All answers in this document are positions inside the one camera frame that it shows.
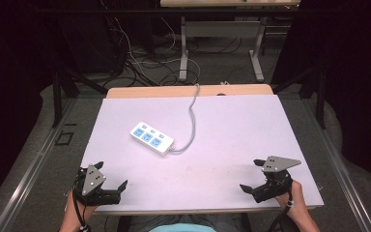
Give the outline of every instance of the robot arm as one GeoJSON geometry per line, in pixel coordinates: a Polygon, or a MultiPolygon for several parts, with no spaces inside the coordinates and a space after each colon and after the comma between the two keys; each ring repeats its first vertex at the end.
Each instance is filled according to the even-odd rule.
{"type": "Polygon", "coordinates": [[[126,189],[128,181],[124,181],[115,190],[101,189],[105,176],[100,173],[103,162],[79,168],[73,192],[77,200],[85,206],[100,206],[119,204],[121,193],[126,189]]]}
{"type": "Polygon", "coordinates": [[[268,157],[267,160],[257,159],[255,165],[262,166],[267,182],[258,188],[240,185],[245,193],[251,194],[257,203],[274,198],[288,192],[291,188],[292,178],[286,170],[300,164],[299,160],[280,157],[268,157]]]}

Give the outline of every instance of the power cord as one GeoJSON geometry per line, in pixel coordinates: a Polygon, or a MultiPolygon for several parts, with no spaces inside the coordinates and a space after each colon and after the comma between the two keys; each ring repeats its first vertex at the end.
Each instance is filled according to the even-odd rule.
{"type": "Polygon", "coordinates": [[[289,194],[289,199],[288,199],[288,202],[287,202],[287,206],[285,207],[285,209],[281,212],[281,214],[278,215],[278,217],[276,217],[276,219],[273,221],[273,223],[271,224],[270,226],[270,229],[268,230],[268,232],[273,232],[274,229],[275,229],[275,226],[280,223],[280,221],[287,216],[288,214],[288,211],[291,209],[291,207],[294,206],[294,201],[293,201],[293,197],[292,197],[292,193],[291,193],[291,189],[288,190],[288,194],[289,194]]]}
{"type": "Polygon", "coordinates": [[[74,209],[76,210],[76,215],[77,215],[77,218],[79,219],[80,221],[80,230],[79,231],[82,231],[82,232],[90,232],[92,231],[92,229],[90,228],[90,226],[86,223],[86,220],[84,219],[84,213],[86,211],[86,206],[84,206],[84,209],[83,209],[83,216],[80,214],[80,211],[79,211],[79,207],[77,205],[77,199],[76,199],[76,185],[79,181],[79,177],[76,177],[76,179],[74,180],[74,183],[73,183],[73,189],[72,189],[72,199],[73,199],[73,206],[74,206],[74,209]]]}
{"type": "Polygon", "coordinates": [[[194,105],[195,100],[197,99],[197,95],[200,92],[200,85],[197,83],[197,84],[195,84],[195,86],[197,87],[197,90],[195,91],[194,99],[192,100],[191,105],[188,107],[188,112],[189,112],[189,115],[190,115],[190,118],[191,118],[191,124],[192,124],[191,138],[188,140],[187,144],[183,148],[178,149],[178,150],[174,148],[174,149],[170,150],[170,153],[173,154],[173,155],[178,155],[178,154],[181,154],[182,152],[184,152],[189,147],[189,145],[191,145],[192,141],[194,140],[194,136],[195,136],[195,116],[194,116],[194,112],[192,111],[192,106],[194,105]]]}

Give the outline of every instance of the power outlet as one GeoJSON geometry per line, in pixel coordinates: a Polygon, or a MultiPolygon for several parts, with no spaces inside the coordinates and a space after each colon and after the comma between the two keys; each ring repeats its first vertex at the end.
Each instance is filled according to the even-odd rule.
{"type": "Polygon", "coordinates": [[[150,144],[152,144],[152,146],[154,146],[156,148],[156,147],[158,147],[158,145],[161,144],[161,140],[159,140],[158,138],[155,138],[155,139],[153,139],[153,141],[150,144]]]}
{"type": "Polygon", "coordinates": [[[130,134],[132,138],[162,156],[170,151],[174,143],[173,138],[143,122],[137,124],[130,134]]]}

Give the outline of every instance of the white cable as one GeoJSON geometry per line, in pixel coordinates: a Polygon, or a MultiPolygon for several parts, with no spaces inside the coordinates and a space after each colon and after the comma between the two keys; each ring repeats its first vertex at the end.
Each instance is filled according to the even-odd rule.
{"type": "Polygon", "coordinates": [[[176,33],[174,33],[173,28],[171,28],[171,26],[168,24],[168,22],[163,17],[161,18],[161,20],[163,20],[165,25],[167,25],[167,27],[170,29],[171,35],[173,37],[173,44],[171,44],[171,46],[167,48],[167,50],[170,50],[176,44],[176,33]]]}
{"type": "Polygon", "coordinates": [[[194,136],[195,136],[195,116],[194,116],[194,112],[192,111],[192,106],[194,105],[195,100],[197,99],[197,95],[200,92],[200,85],[197,83],[197,84],[195,84],[195,86],[197,87],[197,90],[195,91],[194,99],[192,100],[191,105],[188,107],[188,112],[189,112],[189,115],[191,117],[191,124],[192,124],[191,138],[188,140],[187,144],[183,148],[181,148],[179,150],[176,150],[175,148],[173,150],[170,150],[170,153],[174,154],[174,155],[178,155],[178,154],[181,154],[182,152],[184,152],[189,147],[189,145],[191,145],[192,141],[194,140],[194,136]]]}
{"type": "Polygon", "coordinates": [[[141,69],[140,64],[137,62],[137,60],[136,60],[136,59],[134,58],[134,56],[132,55],[132,53],[131,53],[131,44],[130,44],[130,39],[128,38],[128,34],[126,34],[126,32],[122,29],[122,26],[120,25],[119,19],[117,19],[117,17],[114,17],[114,19],[116,19],[117,24],[119,25],[120,31],[125,35],[126,39],[128,40],[128,54],[130,55],[131,59],[133,59],[133,60],[134,60],[134,63],[138,65],[138,68],[140,68],[141,73],[143,73],[144,76],[146,76],[147,78],[150,78],[150,77],[148,77],[148,76],[143,72],[143,69],[141,69]]]}

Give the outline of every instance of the teal shirt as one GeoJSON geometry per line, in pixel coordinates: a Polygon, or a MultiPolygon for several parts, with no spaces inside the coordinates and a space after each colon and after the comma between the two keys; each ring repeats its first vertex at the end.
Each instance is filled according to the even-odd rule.
{"type": "Polygon", "coordinates": [[[215,232],[215,230],[205,225],[177,223],[161,225],[150,232],[215,232]]]}

